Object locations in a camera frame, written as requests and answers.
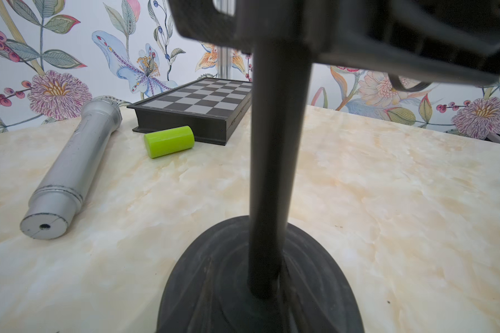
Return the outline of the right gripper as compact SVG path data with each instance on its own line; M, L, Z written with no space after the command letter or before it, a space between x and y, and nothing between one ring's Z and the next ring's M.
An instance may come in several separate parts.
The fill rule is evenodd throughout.
M500 1L314 1L312 50L327 65L490 85L500 79Z

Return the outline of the black stand pole with clip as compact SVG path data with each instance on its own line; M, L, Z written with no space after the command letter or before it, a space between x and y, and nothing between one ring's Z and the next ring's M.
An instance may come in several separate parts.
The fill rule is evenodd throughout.
M251 184L248 285L273 294L294 185L313 55L304 42L303 1L238 1L234 15L212 1L171 1L187 38L251 51Z

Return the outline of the black round stand base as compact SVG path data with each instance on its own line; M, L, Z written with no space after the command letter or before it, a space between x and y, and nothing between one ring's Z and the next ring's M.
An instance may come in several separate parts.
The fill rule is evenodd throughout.
M189 245L162 295L158 332L363 332L354 293L330 254L289 225L272 297L247 283L249 219L214 225Z

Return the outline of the silver microphone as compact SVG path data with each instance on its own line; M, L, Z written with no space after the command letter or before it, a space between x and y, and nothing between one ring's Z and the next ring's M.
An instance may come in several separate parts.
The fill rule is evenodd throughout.
M20 230L33 239L63 236L82 208L110 136L120 127L119 105L93 99L69 141L32 194Z

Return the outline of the black checkered chess box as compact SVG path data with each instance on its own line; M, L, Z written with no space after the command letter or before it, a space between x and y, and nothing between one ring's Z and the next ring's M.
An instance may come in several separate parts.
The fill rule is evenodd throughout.
M252 83L204 78L128 106L137 133L188 126L197 142L226 145L251 106Z

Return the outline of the green cylinder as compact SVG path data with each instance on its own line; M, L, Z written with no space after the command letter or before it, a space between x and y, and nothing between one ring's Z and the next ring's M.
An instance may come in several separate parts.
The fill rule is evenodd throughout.
M194 133L189 126L171 128L144 135L144 144L151 159L194 147Z

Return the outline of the aluminium corner post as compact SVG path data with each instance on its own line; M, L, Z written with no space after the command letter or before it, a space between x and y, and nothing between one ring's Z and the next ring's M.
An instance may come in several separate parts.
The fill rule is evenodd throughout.
M216 0L215 8L223 14L234 16L236 9L235 0ZM229 47L217 48L217 77L220 79L230 79L232 49Z

